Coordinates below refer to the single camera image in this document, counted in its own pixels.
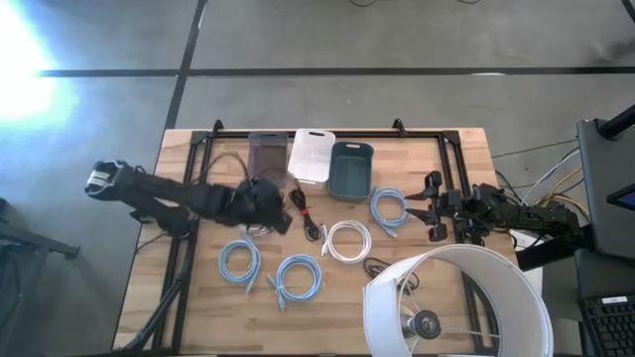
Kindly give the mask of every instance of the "wooden tabletop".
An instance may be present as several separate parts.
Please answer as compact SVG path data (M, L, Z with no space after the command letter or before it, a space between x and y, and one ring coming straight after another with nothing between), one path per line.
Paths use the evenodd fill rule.
M460 133L470 183L497 185L484 130L456 130ZM183 179L190 137L191 130L166 132L156 175L177 181ZM368 143L375 150L374 185L395 186L406 194L417 193L423 189L426 174L442 170L435 140L386 138L356 141ZM215 139L212 155L237 152L247 162L248 150L246 139ZM450 161L455 186L458 186L456 165L452 159ZM230 185L236 185L240 180L240 167L231 159L219 161L208 177L209 182ZM439 243L431 243L428 239L429 227L413 217L397 229L397 238L391 238L372 219L368 202L340 202L320 191L307 190L306 194L311 216L316 223L331 226L344 219L364 223L372 236L369 256L387 262L394 263L436 246L455 242L449 222L449 237ZM262 271L249 295L245 293L244 286L228 283L218 272L220 250L225 244L239 238L238 230L209 221L201 222L181 353L369 353L362 322L362 287L370 280L361 263L345 265L332 257L322 257L321 243L312 243L305 238L301 214L290 202L287 204L292 207L290 212L294 216L288 234L280 236L274 233L254 238L262 254ZM425 208L428 202L413 202L413 205ZM391 199L383 199L379 210L385 217L395 217L400 214L401 207ZM139 244L157 234L158 227L144 226ZM485 242L488 248L516 262L508 237L491 235L485 238ZM338 232L334 240L335 248L345 256L357 255L360 243L361 238L355 232ZM129 342L157 306L169 248L169 238L163 238L146 246L135 257L115 338L116 347ZM287 310L282 312L278 309L277 296L266 276L274 277L282 260L293 254L315 257L323 271L323 282L313 301L288 302ZM230 256L228 267L236 273L244 272L249 262L246 251L236 250ZM468 330L459 271L448 264L429 262L420 267L417 273L421 282L413 294L412 306L433 310L439 315L443 326ZM311 274L302 268L291 270L285 280L285 285L294 294L306 291L311 283ZM167 336L172 335L172 325L169 320ZM473 352L472 339L464 333L444 333L436 340L420 343L416 352L469 353Z

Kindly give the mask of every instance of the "black keyboard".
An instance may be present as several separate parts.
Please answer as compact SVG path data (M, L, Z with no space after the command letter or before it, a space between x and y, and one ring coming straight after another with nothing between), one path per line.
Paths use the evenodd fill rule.
M579 305L597 356L635 356L635 296L585 298Z

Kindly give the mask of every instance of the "computer monitor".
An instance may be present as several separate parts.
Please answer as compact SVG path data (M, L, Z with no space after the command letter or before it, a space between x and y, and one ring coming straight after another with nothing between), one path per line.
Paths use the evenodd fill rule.
M595 250L635 259L635 105L610 121L581 120L577 137Z
M616 206L635 210L635 184L624 187L606 197L606 201Z

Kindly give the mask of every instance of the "gray floor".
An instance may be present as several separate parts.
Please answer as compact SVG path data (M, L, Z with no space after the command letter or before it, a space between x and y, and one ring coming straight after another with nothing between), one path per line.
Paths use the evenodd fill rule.
M31 78L34 69L178 68L195 0L0 3L0 196L34 231L81 245L51 256L16 356L108 350L139 226L87 198L92 164L151 170L176 79ZM634 65L635 24L617 0L216 0L192 67ZM190 78L177 128L484 127L493 155L574 137L579 119L632 104L632 75ZM574 144L495 160L514 184ZM537 198L579 166L571 160ZM583 188L572 194L585 202ZM576 318L571 262L548 267L545 300ZM564 334L563 339L570 341ZM571 347L567 343L557 345Z

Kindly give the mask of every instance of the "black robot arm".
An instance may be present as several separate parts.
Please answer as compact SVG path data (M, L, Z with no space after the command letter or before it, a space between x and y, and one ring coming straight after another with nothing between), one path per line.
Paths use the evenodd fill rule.
M504 190L486 183L473 186L472 195L468 198L461 197L460 191L455 189L439 193L441 174L438 172L428 174L425 183L422 193L407 198L430 199L430 209L407 211L433 225L431 240L436 232L445 232L445 225L439 217L455 218L457 231L454 233L476 244L482 244L482 238L491 231L506 232L509 229L532 231L568 242L575 242L581 234L577 216L561 204L524 206L509 198Z
M187 235L197 215L226 226L265 226L281 234L287 232L292 221L283 210L278 189L263 179L244 180L237 188L208 183L187 185L147 174L124 161L109 161L95 164L84 190L98 200L128 204L135 208L131 213L135 219L155 220L173 237Z

